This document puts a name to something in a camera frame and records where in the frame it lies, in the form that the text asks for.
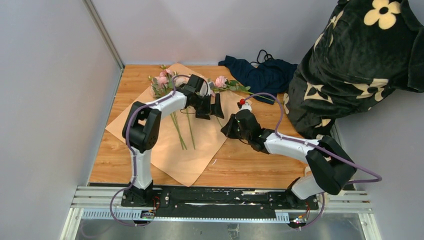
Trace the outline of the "fake rose stem three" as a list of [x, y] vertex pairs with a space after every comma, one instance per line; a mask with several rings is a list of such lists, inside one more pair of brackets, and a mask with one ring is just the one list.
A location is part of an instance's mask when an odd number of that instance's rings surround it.
[[[186, 84], [188, 83], [188, 79], [189, 76], [188, 75], [183, 75], [183, 74], [177, 74], [175, 77], [175, 85], [177, 87], [181, 86], [182, 84]], [[180, 112], [182, 114], [184, 114], [187, 118], [188, 121], [188, 129], [189, 129], [189, 133], [190, 133], [190, 138], [191, 138], [191, 143], [192, 143], [192, 147], [195, 150], [196, 149], [196, 144], [195, 144], [195, 138], [193, 135], [193, 130], [192, 130], [192, 124], [191, 124], [191, 118], [190, 118], [190, 113], [188, 112], [187, 108], [185, 110], [181, 109]]]

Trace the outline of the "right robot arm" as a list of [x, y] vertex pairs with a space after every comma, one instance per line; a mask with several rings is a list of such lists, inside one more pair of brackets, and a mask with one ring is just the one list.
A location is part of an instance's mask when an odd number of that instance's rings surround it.
[[296, 178], [281, 199], [298, 209], [307, 198], [321, 193], [337, 195], [357, 172], [354, 162], [330, 136], [302, 139], [261, 127], [254, 114], [241, 109], [220, 130], [229, 139], [244, 140], [264, 154], [287, 156], [308, 165], [311, 174]]

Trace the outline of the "fake rose stem one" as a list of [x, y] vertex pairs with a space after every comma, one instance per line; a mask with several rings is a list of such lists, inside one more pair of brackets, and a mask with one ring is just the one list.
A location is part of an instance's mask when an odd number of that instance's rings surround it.
[[240, 82], [235, 79], [228, 79], [225, 76], [218, 76], [215, 80], [211, 80], [208, 78], [206, 80], [210, 87], [211, 94], [214, 96], [215, 94], [223, 91], [233, 91], [233, 92], [242, 92], [245, 94], [253, 95], [250, 92], [249, 86], [244, 86]]

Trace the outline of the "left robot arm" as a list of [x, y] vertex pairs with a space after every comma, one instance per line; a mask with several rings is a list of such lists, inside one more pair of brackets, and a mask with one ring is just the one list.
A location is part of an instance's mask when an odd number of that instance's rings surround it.
[[148, 103], [136, 101], [132, 104], [122, 129], [122, 137], [132, 158], [132, 176], [129, 185], [122, 190], [122, 197], [137, 206], [146, 207], [155, 200], [151, 154], [159, 138], [161, 120], [188, 107], [194, 108], [198, 119], [225, 117], [220, 94], [212, 95], [212, 88], [204, 78], [192, 74], [188, 82], [180, 86], [176, 86], [175, 78], [168, 82], [171, 84], [169, 93]]

